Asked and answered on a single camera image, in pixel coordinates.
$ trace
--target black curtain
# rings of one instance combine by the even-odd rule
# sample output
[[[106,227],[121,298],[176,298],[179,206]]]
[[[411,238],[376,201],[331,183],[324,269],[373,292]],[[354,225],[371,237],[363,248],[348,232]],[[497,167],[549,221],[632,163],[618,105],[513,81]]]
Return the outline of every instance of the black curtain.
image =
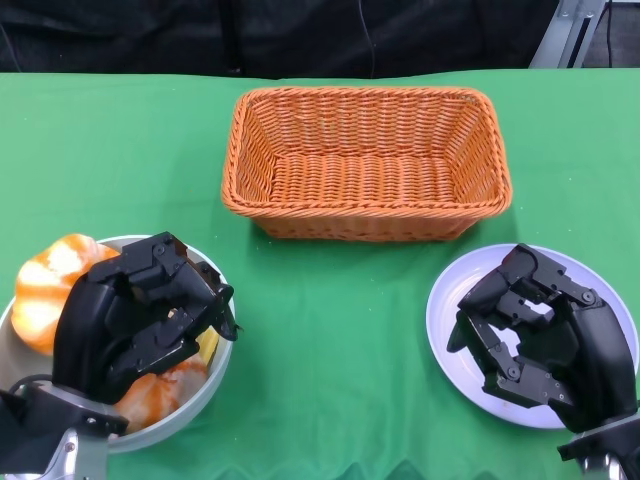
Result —
[[[9,0],[0,70],[366,78],[373,67],[379,78],[526,68],[557,3]]]

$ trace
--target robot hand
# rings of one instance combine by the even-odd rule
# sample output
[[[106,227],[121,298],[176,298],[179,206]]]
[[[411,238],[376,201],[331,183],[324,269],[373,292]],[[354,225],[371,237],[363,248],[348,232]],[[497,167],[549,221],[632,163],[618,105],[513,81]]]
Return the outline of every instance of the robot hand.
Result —
[[[565,271],[518,245],[460,301],[447,348],[469,348],[486,393],[527,408],[548,405],[578,433],[559,448],[563,460],[578,459],[587,470],[604,463],[608,475],[621,467],[629,480],[639,480],[640,417],[629,347],[607,302]],[[551,310],[541,314],[531,304]],[[491,327],[516,332],[516,357]]]
[[[169,233],[123,247],[74,284],[54,340],[51,385],[0,391],[0,473],[103,478],[113,404],[147,373],[198,352],[209,326],[237,339],[233,288]]]

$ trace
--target wicker basket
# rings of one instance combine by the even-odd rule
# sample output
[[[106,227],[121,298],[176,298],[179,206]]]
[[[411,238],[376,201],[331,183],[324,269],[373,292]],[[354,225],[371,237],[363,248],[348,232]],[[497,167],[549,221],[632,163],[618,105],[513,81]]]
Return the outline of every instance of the wicker basket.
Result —
[[[451,240],[511,195],[475,90],[270,88],[236,105],[222,200],[274,237]]]

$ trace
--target green table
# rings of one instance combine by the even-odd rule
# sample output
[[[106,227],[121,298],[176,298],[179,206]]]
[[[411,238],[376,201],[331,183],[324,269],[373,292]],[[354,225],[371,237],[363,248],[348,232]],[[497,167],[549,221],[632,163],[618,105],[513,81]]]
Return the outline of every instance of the green table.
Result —
[[[585,262],[640,316],[640,70],[373,82],[471,86],[494,101],[513,206],[456,242],[285,242],[225,210],[220,177],[240,94],[370,83],[0,76],[3,304],[22,260],[74,231],[169,230],[237,289],[246,331],[214,400],[169,440],[113,457],[110,478],[579,478],[555,451],[567,432],[510,425],[449,383],[429,350],[425,303],[458,256],[522,241]]]

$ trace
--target orange squash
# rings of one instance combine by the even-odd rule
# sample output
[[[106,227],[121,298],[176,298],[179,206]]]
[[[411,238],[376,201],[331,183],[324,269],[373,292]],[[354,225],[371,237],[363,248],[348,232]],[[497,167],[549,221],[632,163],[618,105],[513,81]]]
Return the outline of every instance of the orange squash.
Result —
[[[115,407],[129,420],[127,433],[137,432],[175,412],[206,381],[207,366],[195,354],[162,375],[150,373],[139,378]]]
[[[11,323],[18,336],[40,353],[53,354],[53,339],[71,287],[97,262],[119,255],[86,235],[61,238],[28,260],[16,281]]]

